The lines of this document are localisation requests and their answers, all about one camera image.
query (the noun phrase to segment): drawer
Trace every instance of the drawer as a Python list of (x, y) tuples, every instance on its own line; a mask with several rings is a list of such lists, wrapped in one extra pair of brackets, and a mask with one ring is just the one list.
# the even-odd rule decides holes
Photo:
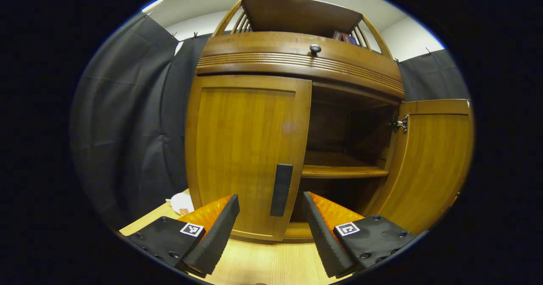
[[(322, 51), (312, 55), (311, 44), (318, 44)], [(310, 34), (248, 32), (211, 37), (196, 74), (243, 72), (325, 78), (405, 99), (395, 61), (363, 47)]]

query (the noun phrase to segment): open cabinet door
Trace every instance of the open cabinet door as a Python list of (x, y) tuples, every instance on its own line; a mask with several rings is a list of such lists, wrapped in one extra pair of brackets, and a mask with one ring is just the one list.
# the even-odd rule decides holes
[(386, 182), (368, 214), (380, 214), (415, 234), (429, 229), (459, 194), (473, 154), (471, 102), (463, 99), (402, 103)]
[(310, 80), (194, 78), (185, 139), (194, 208), (238, 194), (232, 234), (283, 240), (304, 163), (310, 105)]

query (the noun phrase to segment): wooden cabinet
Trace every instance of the wooden cabinet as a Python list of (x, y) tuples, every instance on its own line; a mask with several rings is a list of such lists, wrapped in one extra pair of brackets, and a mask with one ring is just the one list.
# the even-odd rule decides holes
[[(359, 46), (332, 39), (333, 30)], [(314, 0), (240, 0), (204, 47), (190, 92), (185, 148), (194, 207), (236, 193), (233, 235), (307, 238), (301, 194), (310, 191), (414, 233), (428, 229), (464, 182), (473, 117), (467, 100), (404, 98), (397, 64), (363, 14)], [(395, 132), (389, 124), (405, 115), (407, 129)], [(282, 185), (278, 165), (292, 167)], [(280, 214), (272, 210), (278, 186), (286, 189)]]
[[(258, 75), (194, 79), (186, 122), (188, 186), (198, 208), (238, 194), (233, 234), (281, 240), (297, 193), (311, 81)], [(292, 165), (283, 216), (271, 216), (278, 164)]]

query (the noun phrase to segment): ceiling light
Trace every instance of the ceiling light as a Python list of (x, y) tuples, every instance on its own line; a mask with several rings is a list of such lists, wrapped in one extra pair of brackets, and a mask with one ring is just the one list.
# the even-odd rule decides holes
[(146, 8), (142, 9), (141, 11), (146, 12), (146, 11), (148, 11), (149, 9), (155, 7), (158, 3), (161, 3), (161, 2), (162, 2), (162, 0), (157, 0), (157, 1), (149, 4)]

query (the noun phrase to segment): wooden table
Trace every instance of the wooden table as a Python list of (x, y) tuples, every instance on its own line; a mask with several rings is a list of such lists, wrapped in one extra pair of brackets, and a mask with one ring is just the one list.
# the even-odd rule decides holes
[[(180, 217), (166, 202), (120, 232), (131, 235), (161, 216)], [(215, 271), (202, 280), (218, 285), (327, 285), (339, 279), (326, 276), (312, 239), (273, 243), (231, 236)]]

